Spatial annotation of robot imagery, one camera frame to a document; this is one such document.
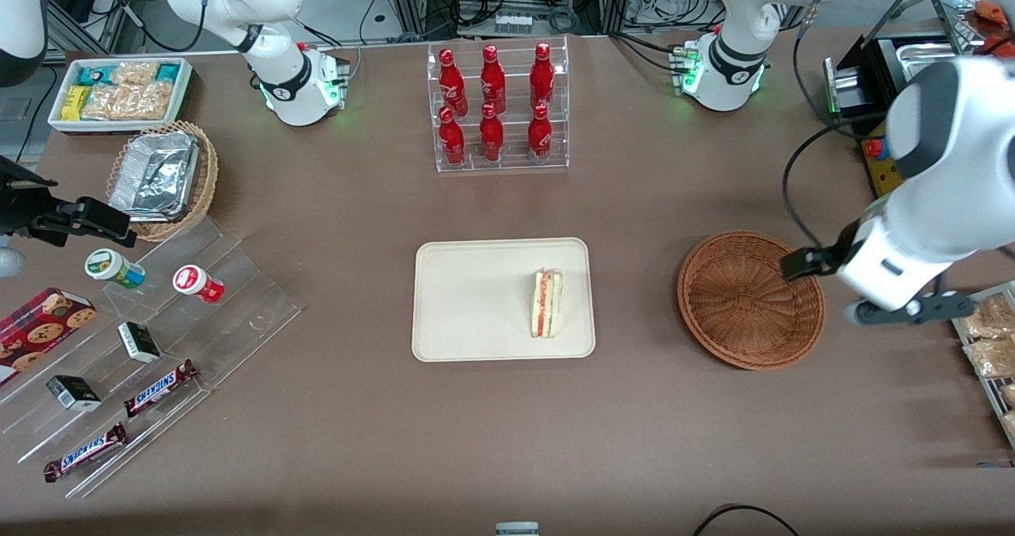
snickers bar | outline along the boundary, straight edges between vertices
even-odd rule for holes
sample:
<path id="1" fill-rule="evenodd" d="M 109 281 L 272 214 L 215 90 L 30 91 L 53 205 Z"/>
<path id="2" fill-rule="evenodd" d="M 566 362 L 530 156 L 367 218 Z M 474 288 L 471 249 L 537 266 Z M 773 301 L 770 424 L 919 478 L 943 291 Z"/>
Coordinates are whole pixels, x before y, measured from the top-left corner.
<path id="1" fill-rule="evenodd" d="M 184 382 L 197 376 L 197 367 L 188 359 L 173 370 L 164 378 L 149 385 L 146 390 L 134 396 L 134 399 L 125 401 L 127 408 L 127 418 L 131 418 L 152 405 L 158 403 L 160 399 L 170 395 L 170 392 L 179 388 Z"/>
<path id="2" fill-rule="evenodd" d="M 105 452 L 107 449 L 116 445 L 127 445 L 127 431 L 124 429 L 124 424 L 117 423 L 116 425 L 113 425 L 113 428 L 110 429 L 109 432 L 96 438 L 88 445 L 79 448 L 77 451 L 67 455 L 63 459 L 47 463 L 46 469 L 43 471 L 43 474 L 46 475 L 46 482 L 56 482 L 69 473 L 74 467 L 94 459 L 99 453 Z"/>

cookie box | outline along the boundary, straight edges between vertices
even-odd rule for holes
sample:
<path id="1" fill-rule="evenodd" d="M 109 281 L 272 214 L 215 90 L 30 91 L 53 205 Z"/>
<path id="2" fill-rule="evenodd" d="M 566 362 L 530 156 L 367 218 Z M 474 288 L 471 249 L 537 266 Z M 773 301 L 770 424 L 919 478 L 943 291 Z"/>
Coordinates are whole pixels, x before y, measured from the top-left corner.
<path id="1" fill-rule="evenodd" d="M 118 65 L 118 63 L 159 63 L 160 65 L 178 66 L 178 71 L 174 74 L 173 92 L 170 96 L 170 104 L 161 120 L 64 120 L 63 107 L 67 102 L 68 94 L 72 94 L 73 88 L 77 88 L 81 74 L 89 70 L 100 69 Z M 187 94 L 187 85 L 190 83 L 193 67 L 187 60 L 178 56 L 120 56 L 113 59 L 83 59 L 73 60 L 67 67 L 63 81 L 57 90 L 56 102 L 50 111 L 49 124 L 54 130 L 64 132 L 68 135 L 83 134 L 125 134 L 125 132 L 138 132 L 154 128 L 155 125 L 172 124 L 177 121 L 177 117 L 184 105 L 184 97 Z"/>
<path id="2" fill-rule="evenodd" d="M 86 298 L 47 288 L 0 320 L 0 386 L 98 316 Z"/>

clear acrylic bottle rack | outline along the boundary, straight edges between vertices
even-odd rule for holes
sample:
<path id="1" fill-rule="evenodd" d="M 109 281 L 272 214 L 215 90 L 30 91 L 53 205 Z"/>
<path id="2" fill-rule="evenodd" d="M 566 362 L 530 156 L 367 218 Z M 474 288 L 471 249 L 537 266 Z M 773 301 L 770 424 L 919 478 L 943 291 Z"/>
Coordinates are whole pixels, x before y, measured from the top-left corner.
<path id="1" fill-rule="evenodd" d="M 532 106 L 530 103 L 529 73 L 536 59 L 536 45 L 548 42 L 550 45 L 550 63 L 553 65 L 553 102 L 550 104 L 548 120 L 553 127 L 550 137 L 550 157 L 544 164 L 536 164 L 529 160 L 529 123 L 532 122 Z M 570 162 L 568 142 L 568 58 L 567 40 L 558 38 L 519 38 L 503 42 L 493 42 L 497 46 L 497 56 L 503 66 L 506 77 L 507 110 L 500 114 L 500 122 L 504 128 L 504 153 L 500 161 L 493 163 L 483 157 L 482 143 L 479 136 L 479 123 L 482 121 L 481 107 L 483 92 L 479 84 L 479 74 L 483 70 L 483 46 L 489 42 L 446 42 L 441 45 L 430 45 L 427 49 L 426 83 L 430 99 L 430 125 L 433 129 L 433 152 L 437 172 L 497 172 L 507 170 L 559 170 L 567 168 Z M 444 106 L 441 94 L 441 63 L 437 53 L 442 49 L 451 49 L 455 53 L 455 63 L 465 78 L 465 97 L 469 103 L 469 113 L 464 118 L 458 118 L 465 133 L 466 162 L 462 168 L 452 168 L 441 148 L 438 128 L 441 121 L 437 112 Z"/>
<path id="2" fill-rule="evenodd" d="M 53 485 L 68 498 L 97 488 L 211 395 L 301 310 L 251 262 L 240 240 L 210 218 L 176 233 L 138 263 L 147 273 L 140 287 L 106 285 L 104 295 L 93 300 L 101 316 L 94 328 L 85 327 L 92 334 L 59 355 L 54 350 L 43 357 L 7 385 L 4 389 L 11 391 L 0 399 L 2 443 L 16 450 L 18 463 L 39 470 L 40 483 L 46 463 L 105 434 L 118 421 L 124 423 L 130 439 L 126 446 L 110 449 Z M 174 289 L 174 273 L 187 264 L 199 265 L 224 283 L 219 302 L 207 305 Z M 117 331 L 125 321 L 148 327 L 162 351 L 159 360 L 145 364 L 127 356 Z M 128 420 L 123 403 L 185 359 L 192 359 L 198 377 Z M 56 375 L 84 378 L 101 405 L 90 413 L 64 409 L 46 387 Z"/>

sandwich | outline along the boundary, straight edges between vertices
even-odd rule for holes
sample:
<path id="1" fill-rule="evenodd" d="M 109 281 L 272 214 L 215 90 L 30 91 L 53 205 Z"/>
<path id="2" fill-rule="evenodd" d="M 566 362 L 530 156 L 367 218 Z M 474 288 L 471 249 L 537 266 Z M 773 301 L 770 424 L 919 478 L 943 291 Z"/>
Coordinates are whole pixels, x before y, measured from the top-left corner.
<path id="1" fill-rule="evenodd" d="M 543 269 L 536 273 L 536 291 L 532 295 L 532 337 L 554 338 L 560 330 L 560 293 L 564 275 L 559 270 Z"/>

small bottle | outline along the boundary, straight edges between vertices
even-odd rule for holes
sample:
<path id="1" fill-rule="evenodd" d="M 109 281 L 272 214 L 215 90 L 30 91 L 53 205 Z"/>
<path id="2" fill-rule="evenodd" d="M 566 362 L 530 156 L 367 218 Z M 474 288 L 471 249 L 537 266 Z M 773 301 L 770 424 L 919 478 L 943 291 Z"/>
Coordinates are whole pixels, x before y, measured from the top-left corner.
<path id="1" fill-rule="evenodd" d="M 550 46 L 547 42 L 536 45 L 536 62 L 529 74 L 529 84 L 532 85 L 532 110 L 540 103 L 547 107 L 553 99 L 553 67 L 550 65 Z"/>
<path id="2" fill-rule="evenodd" d="M 441 128 L 437 134 L 441 136 L 441 148 L 445 152 L 448 164 L 452 168 L 461 168 L 465 164 L 465 135 L 462 134 L 462 127 L 455 122 L 455 113 L 450 107 L 441 107 L 438 115 Z"/>
<path id="3" fill-rule="evenodd" d="M 540 103 L 532 113 L 533 119 L 529 123 L 529 160 L 544 164 L 550 159 L 550 135 L 553 127 L 546 120 L 545 104 Z"/>
<path id="4" fill-rule="evenodd" d="M 507 87 L 496 46 L 483 46 L 483 72 L 479 81 L 483 87 L 483 102 L 493 103 L 496 113 L 503 114 L 507 110 Z"/>
<path id="5" fill-rule="evenodd" d="M 445 106 L 450 107 L 458 118 L 464 118 L 469 113 L 469 103 L 465 99 L 465 78 L 455 66 L 455 55 L 451 49 L 442 49 L 437 56 L 441 59 L 441 94 Z"/>
<path id="6" fill-rule="evenodd" d="M 497 118 L 493 103 L 483 105 L 483 121 L 479 123 L 479 135 L 483 138 L 483 157 L 492 163 L 500 161 L 504 150 L 504 127 L 500 124 L 500 118 Z"/>

